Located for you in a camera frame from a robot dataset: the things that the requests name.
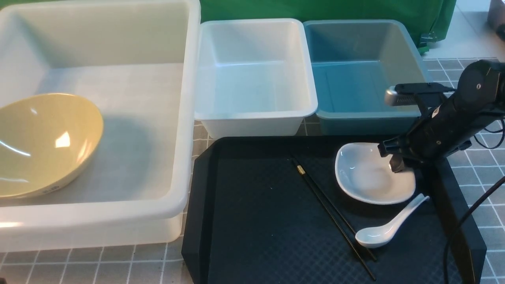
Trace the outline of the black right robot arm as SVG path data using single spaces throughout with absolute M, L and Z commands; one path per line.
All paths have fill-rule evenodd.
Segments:
M 461 73 L 457 87 L 441 83 L 401 83 L 386 91 L 388 105 L 420 110 L 403 134 L 378 145 L 392 172 L 431 165 L 471 146 L 470 138 L 504 119 L 504 63 L 478 60 Z

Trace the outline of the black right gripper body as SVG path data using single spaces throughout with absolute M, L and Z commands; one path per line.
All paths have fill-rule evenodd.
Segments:
M 480 92 L 457 90 L 437 107 L 428 108 L 424 99 L 434 93 L 411 95 L 422 113 L 404 134 L 378 145 L 381 157 L 428 163 L 447 157 L 480 131 Z

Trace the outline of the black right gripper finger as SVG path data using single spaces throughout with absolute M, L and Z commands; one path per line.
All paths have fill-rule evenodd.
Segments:
M 410 165 L 411 160 L 402 155 L 392 155 L 390 159 L 390 169 L 393 173 L 405 171 Z

